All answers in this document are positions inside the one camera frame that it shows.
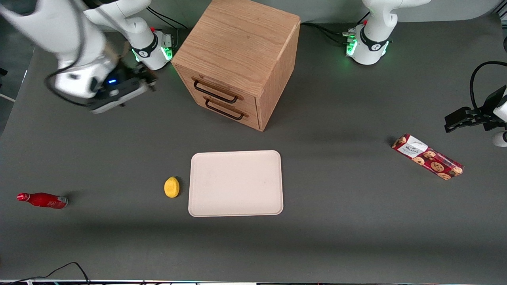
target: wooden drawer cabinet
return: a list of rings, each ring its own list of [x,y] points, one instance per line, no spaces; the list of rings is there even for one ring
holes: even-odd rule
[[[250,0],[213,0],[172,64],[198,105],[263,131],[294,70],[299,26]]]

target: plastic tray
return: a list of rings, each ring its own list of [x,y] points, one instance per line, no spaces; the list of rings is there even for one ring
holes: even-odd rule
[[[264,216],[282,210],[277,151],[198,153],[192,157],[190,215]]]

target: red bottle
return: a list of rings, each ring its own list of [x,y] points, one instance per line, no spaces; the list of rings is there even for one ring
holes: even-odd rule
[[[19,193],[17,198],[19,201],[26,201],[36,207],[62,209],[68,204],[67,198],[48,193]]]

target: cookie package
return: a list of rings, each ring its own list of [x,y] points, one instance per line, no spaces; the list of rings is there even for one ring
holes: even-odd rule
[[[463,165],[435,151],[407,133],[400,137],[392,145],[392,148],[444,180],[463,173]]]

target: green indicator light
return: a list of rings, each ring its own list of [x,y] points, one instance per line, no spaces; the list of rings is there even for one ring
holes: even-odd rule
[[[160,47],[160,49],[162,50],[162,53],[164,54],[165,59],[167,59],[167,60],[172,59],[172,48]]]
[[[384,51],[382,52],[382,55],[385,54],[385,51],[387,50],[387,46],[389,45],[389,41],[387,41],[387,43],[385,44],[385,48],[384,48]]]
[[[352,43],[349,44],[351,47],[347,48],[347,54],[349,56],[352,56],[354,54],[354,51],[355,51],[355,47],[357,46],[357,40],[354,39],[352,41]]]
[[[135,56],[135,61],[139,62],[139,58],[137,57],[137,54],[135,54],[134,49],[132,49],[132,53],[133,53],[133,54],[134,54],[134,56]]]

